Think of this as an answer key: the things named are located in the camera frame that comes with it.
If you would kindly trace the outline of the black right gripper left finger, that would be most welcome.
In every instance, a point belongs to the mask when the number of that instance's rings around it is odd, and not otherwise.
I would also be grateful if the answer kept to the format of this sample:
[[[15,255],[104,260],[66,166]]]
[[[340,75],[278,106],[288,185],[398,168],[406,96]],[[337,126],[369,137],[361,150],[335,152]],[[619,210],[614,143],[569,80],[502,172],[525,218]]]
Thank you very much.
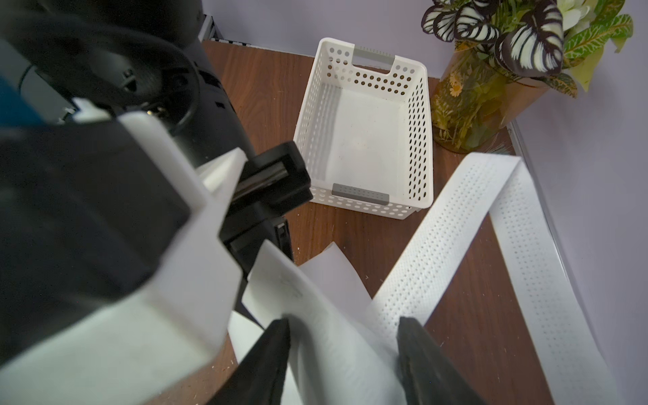
[[[289,321],[274,320],[207,404],[280,404],[289,355]]]

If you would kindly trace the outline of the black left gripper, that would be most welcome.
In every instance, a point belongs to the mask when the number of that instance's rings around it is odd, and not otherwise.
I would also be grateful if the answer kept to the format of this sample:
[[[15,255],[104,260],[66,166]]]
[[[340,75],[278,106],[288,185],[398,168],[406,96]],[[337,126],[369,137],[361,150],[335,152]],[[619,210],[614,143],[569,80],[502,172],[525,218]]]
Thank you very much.
[[[199,39],[199,1],[4,1],[1,34],[68,101],[165,125],[195,167],[247,158],[219,233],[249,272],[265,241],[293,254],[286,214],[312,198],[294,142],[257,154]]]

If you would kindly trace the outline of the white insulated delivery bag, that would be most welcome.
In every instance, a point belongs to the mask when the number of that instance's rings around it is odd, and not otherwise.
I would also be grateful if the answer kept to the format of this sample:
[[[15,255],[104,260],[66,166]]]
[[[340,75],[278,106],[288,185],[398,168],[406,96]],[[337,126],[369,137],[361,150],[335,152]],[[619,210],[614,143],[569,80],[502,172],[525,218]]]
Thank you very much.
[[[263,327],[290,321],[290,368],[303,403],[405,403],[398,323],[430,318],[485,218],[555,403],[619,403],[526,165],[482,153],[457,167],[357,322],[278,248],[263,244],[242,302]]]

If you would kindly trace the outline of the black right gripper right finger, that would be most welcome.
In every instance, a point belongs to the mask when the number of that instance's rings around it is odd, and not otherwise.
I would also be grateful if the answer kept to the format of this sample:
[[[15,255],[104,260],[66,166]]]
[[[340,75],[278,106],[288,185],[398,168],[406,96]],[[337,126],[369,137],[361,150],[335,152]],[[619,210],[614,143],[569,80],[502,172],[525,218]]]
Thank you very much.
[[[483,404],[440,346],[413,317],[398,324],[398,365],[408,404]]]

